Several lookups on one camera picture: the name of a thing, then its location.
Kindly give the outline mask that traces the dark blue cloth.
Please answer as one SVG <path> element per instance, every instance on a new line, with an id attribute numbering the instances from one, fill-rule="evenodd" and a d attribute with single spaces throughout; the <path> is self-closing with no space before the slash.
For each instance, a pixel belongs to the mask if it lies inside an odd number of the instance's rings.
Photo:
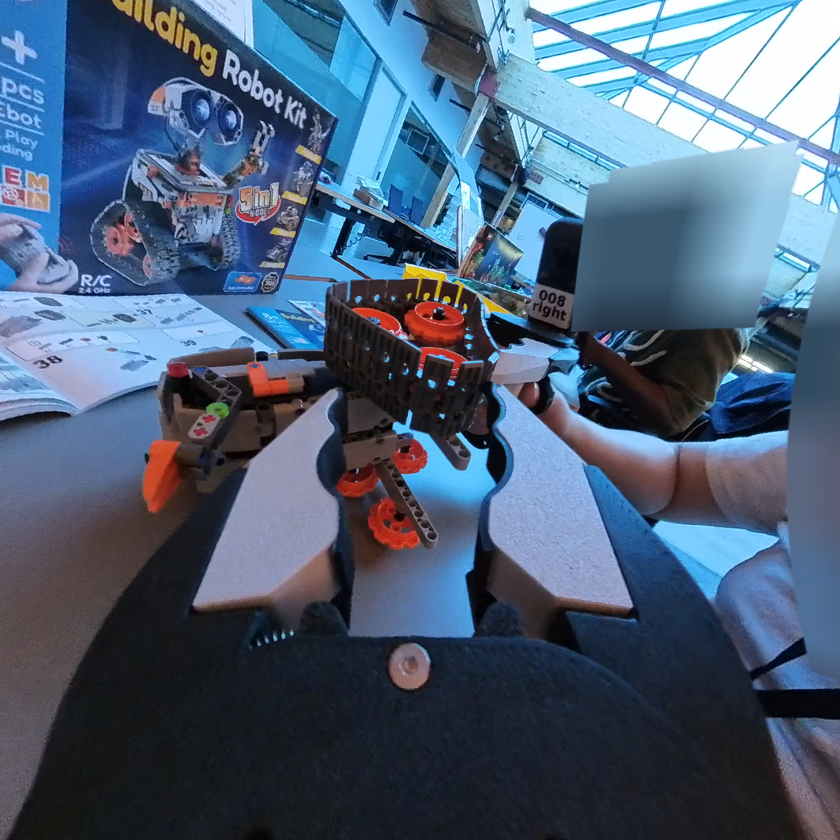
<path id="1" fill-rule="evenodd" d="M 721 384 L 709 409 L 707 439 L 786 432 L 790 427 L 793 373 L 746 373 Z"/>

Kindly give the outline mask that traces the person's right forearm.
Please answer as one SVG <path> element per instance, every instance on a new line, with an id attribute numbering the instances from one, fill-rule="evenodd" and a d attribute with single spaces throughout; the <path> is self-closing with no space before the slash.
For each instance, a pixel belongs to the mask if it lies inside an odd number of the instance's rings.
<path id="1" fill-rule="evenodd" d="M 788 434 L 674 444 L 584 419 L 583 461 L 657 520 L 772 534 L 788 520 Z"/>

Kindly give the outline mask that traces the person's right hand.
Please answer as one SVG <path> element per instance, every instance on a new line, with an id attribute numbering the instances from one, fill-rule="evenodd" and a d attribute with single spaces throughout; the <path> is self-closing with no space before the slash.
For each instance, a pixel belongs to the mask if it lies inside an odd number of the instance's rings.
<path id="1" fill-rule="evenodd" d="M 545 382 L 520 385 L 518 399 L 553 434 L 566 443 L 578 456 L 585 457 L 585 426 L 563 396 L 556 395 L 553 386 Z"/>

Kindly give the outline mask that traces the yellow plastic bin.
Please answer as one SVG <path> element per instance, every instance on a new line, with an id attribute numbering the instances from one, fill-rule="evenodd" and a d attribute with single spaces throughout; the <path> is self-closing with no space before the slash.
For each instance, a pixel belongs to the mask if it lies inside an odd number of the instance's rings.
<path id="1" fill-rule="evenodd" d="M 448 275 L 443 270 L 412 264 L 404 266 L 402 278 L 410 282 L 409 286 L 418 298 L 425 296 L 437 298 L 446 295 L 453 297 L 455 293 L 445 289 L 459 283 L 455 276 Z"/>

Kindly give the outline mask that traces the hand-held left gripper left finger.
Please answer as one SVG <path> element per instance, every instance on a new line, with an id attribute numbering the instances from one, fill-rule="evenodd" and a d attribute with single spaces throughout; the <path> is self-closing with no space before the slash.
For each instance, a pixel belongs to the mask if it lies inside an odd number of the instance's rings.
<path id="1" fill-rule="evenodd" d="M 334 388 L 251 462 L 193 606 L 301 614 L 338 598 L 350 612 L 353 546 L 336 489 L 346 469 L 343 392 Z"/>

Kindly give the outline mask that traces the long office desk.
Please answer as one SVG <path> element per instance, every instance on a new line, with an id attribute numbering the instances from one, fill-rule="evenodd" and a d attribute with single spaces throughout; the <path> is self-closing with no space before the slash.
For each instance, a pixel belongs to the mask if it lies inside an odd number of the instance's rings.
<path id="1" fill-rule="evenodd" d="M 398 233 L 395 234 L 396 239 L 392 247 L 392 253 L 389 257 L 381 259 L 386 265 L 396 266 L 408 250 L 410 241 L 419 239 L 421 240 L 419 250 L 424 259 L 432 258 L 435 265 L 440 263 L 443 268 L 454 266 L 457 256 L 455 248 L 439 241 L 426 229 L 395 216 L 386 209 L 376 209 L 364 204 L 357 198 L 337 189 L 334 185 L 324 185 L 316 182 L 314 189 L 315 193 L 310 200 L 313 207 L 321 207 L 326 213 L 344 218 L 331 257 L 341 257 L 348 246 L 350 234 L 355 224 L 362 224 L 375 232 L 382 227 L 396 226 Z"/>

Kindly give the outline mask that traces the colourful toy box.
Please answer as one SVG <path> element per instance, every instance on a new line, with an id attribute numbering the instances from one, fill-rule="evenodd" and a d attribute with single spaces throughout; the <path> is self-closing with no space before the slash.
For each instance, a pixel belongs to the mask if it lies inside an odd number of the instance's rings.
<path id="1" fill-rule="evenodd" d="M 456 276 L 494 286 L 504 286 L 512 278 L 523 251 L 501 231 L 483 224 L 461 261 Z"/>

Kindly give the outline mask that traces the grey toy track belt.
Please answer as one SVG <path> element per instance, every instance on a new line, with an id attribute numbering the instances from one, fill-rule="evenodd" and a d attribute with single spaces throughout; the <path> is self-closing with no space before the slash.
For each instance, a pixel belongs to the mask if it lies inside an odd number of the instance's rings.
<path id="1" fill-rule="evenodd" d="M 397 422 L 466 431 L 499 359 L 483 301 L 436 279 L 353 280 L 325 297 L 328 367 Z"/>

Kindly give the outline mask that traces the blue robot kit box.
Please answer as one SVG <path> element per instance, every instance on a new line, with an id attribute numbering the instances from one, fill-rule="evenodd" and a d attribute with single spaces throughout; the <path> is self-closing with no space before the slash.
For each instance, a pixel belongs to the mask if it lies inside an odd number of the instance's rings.
<path id="1" fill-rule="evenodd" d="M 2 290 L 278 288 L 330 110 L 193 2 L 1 19 Z"/>

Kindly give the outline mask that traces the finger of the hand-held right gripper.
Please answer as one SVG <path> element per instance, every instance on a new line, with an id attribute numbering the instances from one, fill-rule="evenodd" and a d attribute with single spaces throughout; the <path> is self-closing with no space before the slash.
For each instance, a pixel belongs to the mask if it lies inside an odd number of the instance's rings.
<path id="1" fill-rule="evenodd" d="M 539 341 L 519 341 L 499 349 L 499 359 L 492 373 L 495 384 L 539 382 L 560 348 Z"/>

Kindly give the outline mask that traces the grey desk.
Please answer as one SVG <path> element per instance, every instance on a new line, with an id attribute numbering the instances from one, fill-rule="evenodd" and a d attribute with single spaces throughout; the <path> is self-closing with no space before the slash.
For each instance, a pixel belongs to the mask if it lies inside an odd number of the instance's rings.
<path id="1" fill-rule="evenodd" d="M 2 838 L 795 838 L 730 638 L 603 473 L 632 617 L 474 617 L 488 453 L 350 612 L 198 612 L 245 477 L 146 512 L 152 392 L 2 430 Z"/>

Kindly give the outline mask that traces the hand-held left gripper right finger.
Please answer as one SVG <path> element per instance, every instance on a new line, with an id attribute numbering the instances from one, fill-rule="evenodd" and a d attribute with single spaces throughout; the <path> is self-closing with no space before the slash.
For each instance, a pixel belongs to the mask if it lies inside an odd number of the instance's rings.
<path id="1" fill-rule="evenodd" d="M 507 387 L 487 392 L 487 469 L 469 601 L 521 617 L 572 610 L 632 617 L 634 607 L 581 458 Z"/>

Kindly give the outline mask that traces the open instruction booklet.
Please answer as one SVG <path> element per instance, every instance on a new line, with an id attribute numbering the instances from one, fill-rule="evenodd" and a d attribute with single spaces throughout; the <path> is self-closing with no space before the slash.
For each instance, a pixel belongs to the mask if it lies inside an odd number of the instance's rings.
<path id="1" fill-rule="evenodd" d="M 183 295 L 1 294 L 1 419 L 75 415 L 154 386 L 170 359 L 269 349 Z"/>

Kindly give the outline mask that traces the toy robot chassis orange wheels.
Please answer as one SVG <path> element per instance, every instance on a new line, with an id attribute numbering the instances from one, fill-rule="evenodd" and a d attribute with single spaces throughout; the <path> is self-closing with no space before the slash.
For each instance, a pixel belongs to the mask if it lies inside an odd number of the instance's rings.
<path id="1" fill-rule="evenodd" d="M 162 509 L 186 480 L 214 489 L 332 389 L 343 392 L 347 417 L 339 494 L 360 497 L 382 484 L 388 499 L 377 501 L 369 513 L 376 540 L 394 550 L 418 544 L 432 549 L 437 532 L 405 480 L 425 467 L 427 452 L 411 434 L 395 429 L 396 424 L 412 429 L 411 418 L 397 422 L 340 379 L 327 365 L 324 337 L 323 351 L 237 349 L 168 363 L 158 388 L 163 438 L 150 446 L 143 474 L 146 507 Z M 467 468 L 470 455 L 462 432 L 420 433 L 429 435 L 453 466 Z"/>

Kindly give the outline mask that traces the person's white shirt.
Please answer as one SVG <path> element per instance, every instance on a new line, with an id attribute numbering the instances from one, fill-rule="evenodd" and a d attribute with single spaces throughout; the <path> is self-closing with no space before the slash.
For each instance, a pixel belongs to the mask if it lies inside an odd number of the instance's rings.
<path id="1" fill-rule="evenodd" d="M 748 670 L 767 665 L 803 636 L 789 535 L 730 570 L 715 598 L 721 623 Z M 839 838 L 839 721 L 767 720 L 780 776 L 805 838 Z"/>

